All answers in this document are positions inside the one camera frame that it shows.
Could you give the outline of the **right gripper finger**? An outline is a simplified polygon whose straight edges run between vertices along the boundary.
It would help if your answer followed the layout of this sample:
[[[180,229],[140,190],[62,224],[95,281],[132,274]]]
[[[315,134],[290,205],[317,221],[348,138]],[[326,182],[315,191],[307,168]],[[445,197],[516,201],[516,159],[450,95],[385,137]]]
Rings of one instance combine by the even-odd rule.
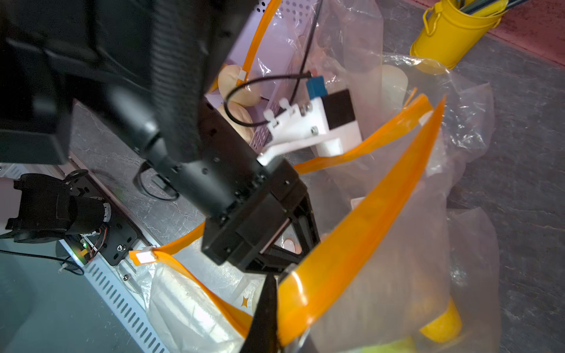
[[[240,353],[280,351],[277,336],[277,280],[273,274],[266,276],[252,325]]]

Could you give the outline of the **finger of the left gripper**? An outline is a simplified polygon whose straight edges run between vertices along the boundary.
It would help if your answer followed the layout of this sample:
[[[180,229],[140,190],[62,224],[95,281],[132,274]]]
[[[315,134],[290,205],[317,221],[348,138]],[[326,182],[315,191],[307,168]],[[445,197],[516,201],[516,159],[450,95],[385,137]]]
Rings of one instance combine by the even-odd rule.
[[[253,274],[281,274],[289,266],[298,265],[320,243],[313,210],[308,196],[291,213],[279,217],[274,225],[260,220],[252,230],[263,229],[263,239],[252,248],[254,258],[247,264]]]

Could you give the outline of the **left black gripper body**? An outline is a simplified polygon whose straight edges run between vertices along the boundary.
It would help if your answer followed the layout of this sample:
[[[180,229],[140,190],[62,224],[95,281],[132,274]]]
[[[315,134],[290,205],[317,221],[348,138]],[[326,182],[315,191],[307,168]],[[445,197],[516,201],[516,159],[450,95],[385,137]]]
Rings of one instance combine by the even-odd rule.
[[[142,175],[153,170],[155,183],[163,191],[162,201],[182,197],[204,214],[202,252],[219,265],[247,267],[254,258],[252,248],[263,239],[263,227],[255,232],[253,224],[262,220],[274,225],[308,192],[282,158],[263,166],[253,150],[219,150],[205,131],[205,119],[216,117],[218,113],[202,99],[197,124],[187,136],[196,154],[182,163],[169,154],[153,108],[145,99],[117,85],[105,88],[106,122],[143,160],[133,180],[135,187],[146,194]]]

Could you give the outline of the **beige round fruit bag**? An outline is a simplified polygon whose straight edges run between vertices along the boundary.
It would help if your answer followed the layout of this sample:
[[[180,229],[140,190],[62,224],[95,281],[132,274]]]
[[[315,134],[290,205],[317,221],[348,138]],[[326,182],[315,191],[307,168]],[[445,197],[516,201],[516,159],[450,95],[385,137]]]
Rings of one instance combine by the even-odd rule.
[[[240,73],[241,67],[237,65],[225,66],[219,72],[218,86],[223,99],[226,99],[231,91],[241,86],[238,84]],[[241,88],[230,99],[230,103],[234,102],[243,107],[256,106],[260,101],[261,96],[258,90],[252,90],[250,87]]]

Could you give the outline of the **clear zip-top bag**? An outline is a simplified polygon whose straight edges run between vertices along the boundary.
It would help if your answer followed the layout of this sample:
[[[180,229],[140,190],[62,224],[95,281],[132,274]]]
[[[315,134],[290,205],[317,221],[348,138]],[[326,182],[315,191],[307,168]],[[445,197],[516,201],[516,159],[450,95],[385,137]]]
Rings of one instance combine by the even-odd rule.
[[[494,132],[494,97],[436,61],[387,54],[391,94],[370,141],[297,165],[322,242],[281,276],[282,352],[351,352],[408,336],[417,352],[496,352],[501,336],[497,235],[480,208],[447,197]],[[195,229],[160,247],[144,288],[149,321],[171,352],[238,352],[263,280],[197,257]],[[443,344],[419,330],[452,297],[463,323]]]
[[[370,141],[384,124],[381,111],[383,26],[375,1],[325,1],[317,18],[314,1],[273,1],[275,12],[254,35],[243,66],[222,66],[211,90],[225,98],[243,76],[294,74],[303,64],[334,94],[349,90],[360,136]]]

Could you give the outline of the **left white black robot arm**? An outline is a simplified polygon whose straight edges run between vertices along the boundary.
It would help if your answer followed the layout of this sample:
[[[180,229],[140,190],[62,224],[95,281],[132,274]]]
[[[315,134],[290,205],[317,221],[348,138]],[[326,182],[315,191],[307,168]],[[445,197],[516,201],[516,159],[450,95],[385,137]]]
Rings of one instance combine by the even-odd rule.
[[[319,243],[291,164],[258,162],[206,99],[255,1],[3,1],[1,161],[61,165],[72,110],[94,111],[152,169],[159,200],[206,218],[202,252],[281,273]]]

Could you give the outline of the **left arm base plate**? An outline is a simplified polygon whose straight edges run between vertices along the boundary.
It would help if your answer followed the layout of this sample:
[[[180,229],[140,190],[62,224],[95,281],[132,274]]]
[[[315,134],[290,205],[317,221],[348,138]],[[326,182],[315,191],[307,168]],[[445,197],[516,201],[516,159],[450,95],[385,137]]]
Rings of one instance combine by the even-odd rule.
[[[117,266],[142,236],[141,230],[89,171],[73,171],[64,181],[71,191],[73,222],[63,243],[82,265],[101,255]]]

